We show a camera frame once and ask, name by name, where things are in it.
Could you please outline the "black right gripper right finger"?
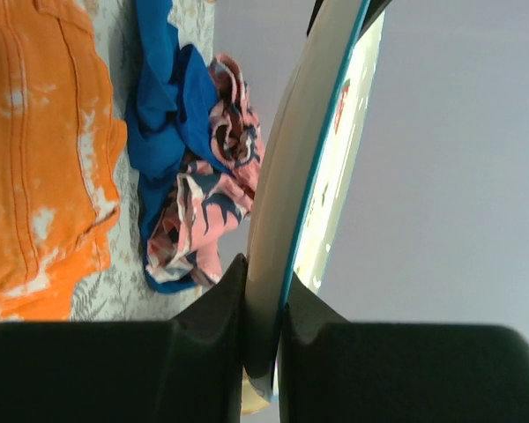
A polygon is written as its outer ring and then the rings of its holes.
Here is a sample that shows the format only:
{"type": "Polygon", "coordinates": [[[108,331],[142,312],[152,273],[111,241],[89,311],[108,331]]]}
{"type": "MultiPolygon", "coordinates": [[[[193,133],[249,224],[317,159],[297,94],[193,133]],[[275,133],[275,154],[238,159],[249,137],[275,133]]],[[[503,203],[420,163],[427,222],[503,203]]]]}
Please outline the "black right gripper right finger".
{"type": "Polygon", "coordinates": [[[502,325],[351,322],[279,282],[284,422],[529,422],[529,343],[502,325]]]}

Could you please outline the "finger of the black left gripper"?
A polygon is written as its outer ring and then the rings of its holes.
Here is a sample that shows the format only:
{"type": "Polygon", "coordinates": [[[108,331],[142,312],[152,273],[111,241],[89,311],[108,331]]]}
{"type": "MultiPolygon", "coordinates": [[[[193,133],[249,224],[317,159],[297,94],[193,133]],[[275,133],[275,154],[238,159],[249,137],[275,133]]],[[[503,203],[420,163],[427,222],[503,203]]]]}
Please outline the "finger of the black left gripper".
{"type": "Polygon", "coordinates": [[[315,1],[306,36],[362,38],[391,1],[315,1]]]}

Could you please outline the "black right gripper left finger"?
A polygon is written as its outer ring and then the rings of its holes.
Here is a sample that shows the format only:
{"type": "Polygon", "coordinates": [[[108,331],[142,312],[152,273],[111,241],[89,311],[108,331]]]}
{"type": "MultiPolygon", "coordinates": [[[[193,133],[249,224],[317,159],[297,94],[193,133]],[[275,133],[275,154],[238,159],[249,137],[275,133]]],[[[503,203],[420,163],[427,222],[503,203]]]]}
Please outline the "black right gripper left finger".
{"type": "Polygon", "coordinates": [[[0,422],[236,422],[248,263],[166,321],[0,323],[0,422]]]}

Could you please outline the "white blue rimmed plate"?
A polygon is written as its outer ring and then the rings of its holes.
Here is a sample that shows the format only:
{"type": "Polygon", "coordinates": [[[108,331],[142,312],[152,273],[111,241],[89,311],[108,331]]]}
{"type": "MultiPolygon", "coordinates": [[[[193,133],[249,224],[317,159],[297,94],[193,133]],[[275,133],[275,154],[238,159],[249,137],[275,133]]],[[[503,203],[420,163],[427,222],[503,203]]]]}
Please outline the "white blue rimmed plate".
{"type": "Polygon", "coordinates": [[[384,25],[307,37],[266,145],[250,218],[242,412],[279,393],[279,282],[321,287],[366,120],[384,25]]]}

